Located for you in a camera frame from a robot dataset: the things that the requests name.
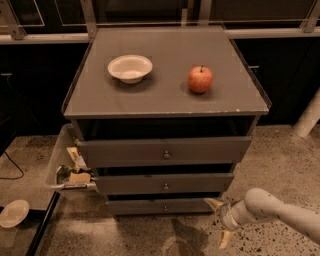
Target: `gray tabletop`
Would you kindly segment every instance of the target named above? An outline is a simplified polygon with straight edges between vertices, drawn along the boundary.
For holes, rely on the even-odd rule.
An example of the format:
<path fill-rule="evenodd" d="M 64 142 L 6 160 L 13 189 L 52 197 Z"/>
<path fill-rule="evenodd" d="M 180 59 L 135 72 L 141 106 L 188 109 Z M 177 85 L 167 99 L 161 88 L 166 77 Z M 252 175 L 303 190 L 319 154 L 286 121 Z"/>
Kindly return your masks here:
<path fill-rule="evenodd" d="M 142 55 L 153 70 L 127 85 L 106 71 L 121 55 Z M 209 67 L 212 87 L 188 89 L 189 70 Z M 223 29 L 209 27 L 100 28 L 65 110 L 65 117 L 137 118 L 266 114 L 268 107 Z"/>

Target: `cabinet handle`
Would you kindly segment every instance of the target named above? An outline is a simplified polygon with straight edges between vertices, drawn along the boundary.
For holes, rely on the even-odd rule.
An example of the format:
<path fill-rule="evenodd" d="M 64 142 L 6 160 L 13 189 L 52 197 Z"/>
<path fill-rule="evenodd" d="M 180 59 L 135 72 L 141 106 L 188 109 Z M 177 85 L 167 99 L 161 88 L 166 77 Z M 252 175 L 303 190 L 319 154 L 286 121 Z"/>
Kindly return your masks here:
<path fill-rule="evenodd" d="M 168 183 L 164 183 L 163 184 L 163 190 L 168 191 L 169 189 L 170 189 L 170 187 L 169 187 Z"/>
<path fill-rule="evenodd" d="M 171 158 L 171 155 L 168 150 L 164 151 L 163 159 L 168 160 Z"/>

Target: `glass panel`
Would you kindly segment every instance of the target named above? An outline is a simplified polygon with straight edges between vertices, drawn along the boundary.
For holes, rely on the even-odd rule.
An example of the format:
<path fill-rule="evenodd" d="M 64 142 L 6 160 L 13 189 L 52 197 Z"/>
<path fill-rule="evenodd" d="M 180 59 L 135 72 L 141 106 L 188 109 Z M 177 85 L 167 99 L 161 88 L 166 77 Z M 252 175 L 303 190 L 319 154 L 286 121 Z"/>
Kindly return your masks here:
<path fill-rule="evenodd" d="M 97 24 L 177 24 L 187 15 L 188 0 L 96 0 Z"/>
<path fill-rule="evenodd" d="M 6 21 L 2 13 L 0 12 L 0 35 L 7 35 L 9 34 L 8 26 L 6 25 Z"/>
<path fill-rule="evenodd" d="M 10 2 L 23 27 L 44 26 L 36 0 L 10 0 Z"/>
<path fill-rule="evenodd" d="M 55 4 L 63 26 L 86 25 L 80 0 L 55 0 Z"/>
<path fill-rule="evenodd" d="M 211 21 L 299 26 L 314 0 L 213 0 Z"/>

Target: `black metal bar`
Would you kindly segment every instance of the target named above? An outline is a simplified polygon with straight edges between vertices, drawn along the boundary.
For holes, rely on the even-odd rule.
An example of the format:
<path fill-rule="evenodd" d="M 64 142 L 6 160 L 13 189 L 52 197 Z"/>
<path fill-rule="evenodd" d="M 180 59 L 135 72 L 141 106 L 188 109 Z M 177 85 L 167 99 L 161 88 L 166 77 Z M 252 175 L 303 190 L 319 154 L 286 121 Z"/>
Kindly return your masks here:
<path fill-rule="evenodd" d="M 50 221 L 51 215 L 54 211 L 54 208 L 56 207 L 56 204 L 60 198 L 60 194 L 57 192 L 53 193 L 53 196 L 51 197 L 50 203 L 48 205 L 48 208 L 46 210 L 46 215 L 44 216 L 43 220 L 41 221 L 36 234 L 34 235 L 32 242 L 29 246 L 29 249 L 26 253 L 26 256 L 33 256 L 35 255 L 38 245 L 42 239 L 42 236 L 44 234 L 44 231 L 47 228 L 48 222 Z"/>

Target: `drawer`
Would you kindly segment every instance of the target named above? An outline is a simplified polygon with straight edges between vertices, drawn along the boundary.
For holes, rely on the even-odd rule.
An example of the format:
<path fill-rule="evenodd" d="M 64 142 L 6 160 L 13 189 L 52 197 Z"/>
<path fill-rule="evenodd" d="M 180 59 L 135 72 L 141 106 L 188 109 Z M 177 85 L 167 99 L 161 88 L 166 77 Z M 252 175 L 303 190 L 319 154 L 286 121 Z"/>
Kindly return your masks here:
<path fill-rule="evenodd" d="M 107 202 L 112 215 L 209 213 L 212 209 L 203 199 L 130 200 Z"/>
<path fill-rule="evenodd" d="M 102 195 L 171 194 L 226 191 L 232 173 L 104 176 L 95 179 Z"/>
<path fill-rule="evenodd" d="M 92 168 L 240 162 L 251 137 L 81 141 Z"/>

